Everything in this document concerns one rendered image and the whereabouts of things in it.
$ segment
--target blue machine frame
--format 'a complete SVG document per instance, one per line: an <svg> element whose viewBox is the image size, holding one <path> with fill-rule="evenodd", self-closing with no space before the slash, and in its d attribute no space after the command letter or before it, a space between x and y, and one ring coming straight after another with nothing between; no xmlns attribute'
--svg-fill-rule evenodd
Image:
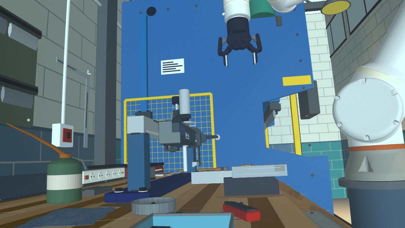
<svg viewBox="0 0 405 228"><path fill-rule="evenodd" d="M155 15L146 15L149 7L156 8ZM263 102L313 88L304 4L287 14L276 12L282 26L274 17L251 19L250 34L258 33L263 46L258 63L253 65L246 49L229 54L229 67L217 54L218 38L227 36L222 1L137 0L122 8L122 99L174 95L183 88L211 92L215 134L221 136L217 167L285 163L288 176L279 179L333 214L328 157L268 149L264 137ZM162 60L181 58L184 73L161 74ZM283 77L303 75L311 76L311 84L283 85Z"/></svg>

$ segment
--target workbench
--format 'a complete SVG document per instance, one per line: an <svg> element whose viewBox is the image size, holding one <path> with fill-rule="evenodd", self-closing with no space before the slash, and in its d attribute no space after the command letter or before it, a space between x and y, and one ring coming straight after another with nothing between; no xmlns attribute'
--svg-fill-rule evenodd
<svg viewBox="0 0 405 228"><path fill-rule="evenodd" d="M98 184L125 188L127 179ZM169 192L163 197L176 198L176 211L183 213L209 213L223 212L224 201L243 202L245 205L257 208L261 212L261 220L246 222L237 217L234 218L235 228L319 228L303 212L320 211L337 222L344 228L350 228L348 224L318 205L307 199L304 195L292 189L287 184L279 181L279 195L263 196L224 196L224 184L198 184L191 182L176 190ZM48 204L46 194L31 196L22 199L0 202L0 227L14 228L26 222L47 215L48 213L63 208L95 208L115 207L116 209L106 217L96 221L90 226L75 226L75 228L130 228L146 215L135 215L131 212L131 203L104 203L104 194L96 196L83 196L80 202L67 204Z"/></svg>

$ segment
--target electrical socket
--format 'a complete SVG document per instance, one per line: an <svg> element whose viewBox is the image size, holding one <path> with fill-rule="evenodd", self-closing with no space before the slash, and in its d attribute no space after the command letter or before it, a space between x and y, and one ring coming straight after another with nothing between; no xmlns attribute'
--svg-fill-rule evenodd
<svg viewBox="0 0 405 228"><path fill-rule="evenodd" d="M83 184L88 184L123 178L125 177L125 168L84 170L82 173Z"/></svg>

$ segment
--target red and black tool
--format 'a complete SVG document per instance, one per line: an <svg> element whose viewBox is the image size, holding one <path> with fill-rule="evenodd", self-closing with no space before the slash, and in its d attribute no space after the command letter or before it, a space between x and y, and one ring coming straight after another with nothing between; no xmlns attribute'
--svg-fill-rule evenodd
<svg viewBox="0 0 405 228"><path fill-rule="evenodd" d="M224 212L233 212L235 217L247 222L259 221L261 218L258 209L244 205L242 202L225 201L223 208Z"/></svg>

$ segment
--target gray pillar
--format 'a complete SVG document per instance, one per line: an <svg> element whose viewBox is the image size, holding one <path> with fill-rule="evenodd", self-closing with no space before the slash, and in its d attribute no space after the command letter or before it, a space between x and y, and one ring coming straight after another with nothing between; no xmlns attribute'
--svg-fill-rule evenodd
<svg viewBox="0 0 405 228"><path fill-rule="evenodd" d="M94 165L116 164L117 1L97 11Z"/></svg>

